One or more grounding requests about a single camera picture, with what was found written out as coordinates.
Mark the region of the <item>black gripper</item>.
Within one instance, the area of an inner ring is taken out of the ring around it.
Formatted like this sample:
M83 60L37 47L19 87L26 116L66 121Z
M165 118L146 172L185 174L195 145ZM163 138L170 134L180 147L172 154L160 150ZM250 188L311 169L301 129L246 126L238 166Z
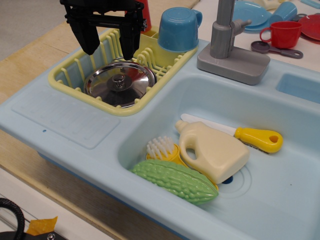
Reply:
M100 45L97 27L120 31L120 46L130 60L140 45L141 31L147 28L144 4L137 0L61 0L66 21L82 50L92 55Z

